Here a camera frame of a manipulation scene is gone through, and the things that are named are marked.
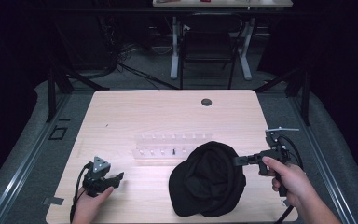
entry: gray carpet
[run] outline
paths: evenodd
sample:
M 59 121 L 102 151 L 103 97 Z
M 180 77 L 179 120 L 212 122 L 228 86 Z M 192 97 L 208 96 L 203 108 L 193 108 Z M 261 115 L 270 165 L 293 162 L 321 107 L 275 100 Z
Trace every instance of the gray carpet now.
M 265 41 L 263 38 L 254 38 L 252 47 L 249 49 L 248 60 L 254 79 L 245 81 L 241 74 L 241 66 L 237 63 L 233 89 L 251 90 L 263 85 L 264 80 L 274 78 L 273 75 L 255 71 Z M 178 80 L 170 79 L 170 53 L 158 54 L 155 51 L 137 49 L 126 56 L 124 64 L 179 86 Z M 196 75 L 192 74 L 191 66 L 187 68 L 186 89 L 226 88 L 226 82 L 222 79 L 224 72 L 219 72 L 218 76 L 212 78 L 211 83 L 204 85 L 203 82 L 199 83 L 200 79 Z M 82 74 L 91 76 L 93 72 L 83 71 Z M 109 87 L 111 90 L 168 89 L 160 84 L 152 85 L 144 78 L 127 71 L 120 72 L 120 67 L 113 74 L 94 78 L 93 81 Z M 47 84 L 42 83 L 36 88 L 39 97 L 34 113 L 24 129 L 21 139 L 13 148 L 0 171 L 0 200 L 6 194 L 5 190 L 12 177 L 17 174 L 24 158 L 27 158 L 35 147 L 38 147 L 40 152 L 34 155 L 32 171 L 24 177 L 24 182 L 20 185 L 21 189 L 15 191 L 13 200 L 9 201 L 3 209 L 4 212 L 0 213 L 0 222 L 46 222 L 48 206 L 42 202 L 46 197 L 54 195 L 93 93 L 93 90 L 83 83 L 76 80 L 72 80 L 72 82 L 75 91 L 70 96 L 61 95 L 58 91 L 59 113 L 50 124 L 45 123 L 48 117 Z M 323 104 L 313 95 L 310 98 L 311 126 L 305 127 L 298 117 L 297 99 L 286 98 L 282 93 L 284 87 L 285 84 L 281 83 L 269 92 L 258 94 L 268 126 L 270 128 L 282 126 L 300 129 L 300 132 L 285 134 L 296 143 L 311 183 L 326 204 L 336 216 L 342 218 L 344 223 L 355 221 L 358 223 L 358 169 L 339 129 L 325 112 Z M 62 140 L 48 140 L 54 128 L 66 129 Z M 41 139 L 40 136 L 44 132 L 46 138 Z M 322 158 L 315 148 L 322 152 Z M 327 171 L 321 165 L 320 160 L 326 161 Z M 330 179 L 329 174 L 332 174 L 334 178 Z M 300 218 L 295 223 L 303 223 L 303 221 Z

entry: dark background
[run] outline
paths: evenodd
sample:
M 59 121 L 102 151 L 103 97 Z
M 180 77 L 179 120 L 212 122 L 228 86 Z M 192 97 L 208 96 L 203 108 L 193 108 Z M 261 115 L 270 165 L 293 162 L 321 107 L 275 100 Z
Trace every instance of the dark background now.
M 137 6 L 150 6 L 150 1 L 131 1 L 132 4 L 134 2 L 135 5 L 139 4 Z M 83 0 L 81 3 L 86 7 L 90 2 Z M 98 69 L 113 65 L 109 61 L 109 49 L 104 47 L 101 34 L 92 33 L 99 32 L 95 18 L 66 21 L 66 25 L 75 28 L 80 25 L 92 33 L 90 39 L 93 41 L 87 44 L 78 36 L 79 42 L 75 43 L 75 48 L 93 44 L 94 50 L 101 51 L 98 54 L 100 58 L 93 61 L 95 57 L 90 56 L 91 51 L 79 50 L 77 53 L 80 52 L 83 61 L 76 61 L 74 53 L 62 42 L 61 34 L 54 25 L 43 18 L 30 18 L 21 10 L 22 4 L 0 0 L 0 167 L 32 114 L 37 99 L 35 86 L 47 79 L 50 60 L 46 47 L 56 60 L 68 67 L 87 65 Z M 43 6 L 46 3 L 29 1 L 27 4 Z M 324 1 L 295 1 L 294 9 L 320 10 L 326 7 Z M 127 28 L 122 32 L 142 42 L 143 37 L 137 34 L 145 33 L 143 31 L 149 21 L 132 16 L 132 21 L 126 22 L 122 27 Z M 276 20 L 259 69 L 282 76 L 299 65 L 323 22 Z M 323 101 L 358 165 L 358 2 L 351 6 L 341 20 L 332 24 L 331 38 L 328 38 L 325 50 L 310 70 L 311 91 Z

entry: hand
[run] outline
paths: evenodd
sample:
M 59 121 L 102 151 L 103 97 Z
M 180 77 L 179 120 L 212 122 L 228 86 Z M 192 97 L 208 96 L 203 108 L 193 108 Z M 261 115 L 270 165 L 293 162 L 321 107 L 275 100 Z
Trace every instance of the hand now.
M 113 187 L 109 187 L 102 194 L 93 198 L 87 195 L 84 188 L 80 188 L 77 196 L 80 198 L 77 200 L 76 211 L 72 223 L 91 223 L 94 218 L 97 217 L 101 204 L 103 204 L 112 192 Z
M 287 201 L 292 206 L 297 207 L 302 200 L 317 196 L 315 189 L 299 166 L 290 163 L 282 164 L 270 157 L 263 157 L 262 160 L 269 167 L 269 176 L 275 176 L 275 172 L 281 175 L 281 180 L 287 188 Z M 272 188 L 275 191 L 278 191 L 281 184 L 276 178 L 272 179 Z

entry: black hat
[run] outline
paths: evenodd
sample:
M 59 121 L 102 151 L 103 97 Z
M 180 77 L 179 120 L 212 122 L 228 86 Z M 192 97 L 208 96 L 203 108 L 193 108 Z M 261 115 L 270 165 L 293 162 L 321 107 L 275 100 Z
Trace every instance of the black hat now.
M 219 217 L 237 205 L 246 185 L 241 166 L 234 166 L 238 154 L 230 146 L 209 142 L 197 147 L 176 166 L 170 176 L 173 210 L 180 217 L 201 213 Z

